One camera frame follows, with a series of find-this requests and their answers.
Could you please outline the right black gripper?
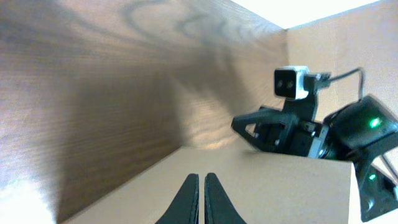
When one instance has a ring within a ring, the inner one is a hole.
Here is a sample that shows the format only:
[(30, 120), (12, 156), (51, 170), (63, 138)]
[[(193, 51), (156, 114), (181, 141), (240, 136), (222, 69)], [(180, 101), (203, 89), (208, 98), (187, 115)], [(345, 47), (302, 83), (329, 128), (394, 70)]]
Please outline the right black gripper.
[[(286, 100), (283, 108), (263, 108), (257, 112), (235, 116), (231, 127), (249, 144), (264, 152), (319, 159), (325, 156), (328, 127), (315, 121), (318, 97)], [(246, 126), (255, 124), (254, 135)]]

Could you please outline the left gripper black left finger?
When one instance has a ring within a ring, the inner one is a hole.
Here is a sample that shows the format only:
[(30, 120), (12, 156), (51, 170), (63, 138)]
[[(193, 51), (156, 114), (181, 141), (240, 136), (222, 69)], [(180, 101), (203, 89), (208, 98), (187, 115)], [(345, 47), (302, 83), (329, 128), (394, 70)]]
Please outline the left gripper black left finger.
[(198, 224), (199, 176), (188, 174), (165, 213), (156, 224)]

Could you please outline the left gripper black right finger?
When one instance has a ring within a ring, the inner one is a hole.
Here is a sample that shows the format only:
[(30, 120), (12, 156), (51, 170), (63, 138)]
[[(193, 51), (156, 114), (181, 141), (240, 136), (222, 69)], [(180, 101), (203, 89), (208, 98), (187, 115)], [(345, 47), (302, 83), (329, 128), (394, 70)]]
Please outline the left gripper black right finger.
[(205, 223), (246, 224), (215, 173), (208, 173), (205, 177)]

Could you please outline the cardboard box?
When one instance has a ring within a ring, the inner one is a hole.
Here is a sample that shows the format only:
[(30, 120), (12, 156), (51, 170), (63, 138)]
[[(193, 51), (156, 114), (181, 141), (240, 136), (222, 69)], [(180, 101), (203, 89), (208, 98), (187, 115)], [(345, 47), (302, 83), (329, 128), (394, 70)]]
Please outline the cardboard box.
[(62, 1), (96, 52), (78, 93), (59, 223), (153, 223), (191, 172), (215, 171), (250, 223), (304, 223), (311, 187), (344, 163), (255, 152), (230, 124), (267, 103), (287, 33), (232, 1)]

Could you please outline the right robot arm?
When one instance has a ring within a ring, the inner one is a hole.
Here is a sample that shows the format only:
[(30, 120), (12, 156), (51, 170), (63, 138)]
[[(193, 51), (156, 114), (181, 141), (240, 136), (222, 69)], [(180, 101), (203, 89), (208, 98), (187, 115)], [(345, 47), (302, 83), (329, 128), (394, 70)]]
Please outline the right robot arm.
[(281, 110), (262, 106), (233, 118), (231, 127), (260, 151), (353, 163), (362, 222), (397, 209), (397, 184), (373, 165), (397, 147), (397, 119), (374, 96), (350, 103), (315, 121), (318, 98), (285, 101)]

